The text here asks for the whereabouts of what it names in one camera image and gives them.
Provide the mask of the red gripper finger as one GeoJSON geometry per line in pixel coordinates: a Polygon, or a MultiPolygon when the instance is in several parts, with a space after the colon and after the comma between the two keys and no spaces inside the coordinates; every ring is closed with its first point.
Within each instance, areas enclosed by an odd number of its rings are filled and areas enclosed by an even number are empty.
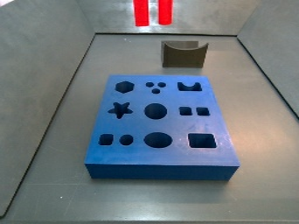
{"type": "Polygon", "coordinates": [[[135,10],[135,25],[149,26],[150,25],[149,0],[134,0],[134,10],[135,10]]]}
{"type": "Polygon", "coordinates": [[[174,0],[158,0],[158,22],[170,25],[174,20],[174,0]]]}

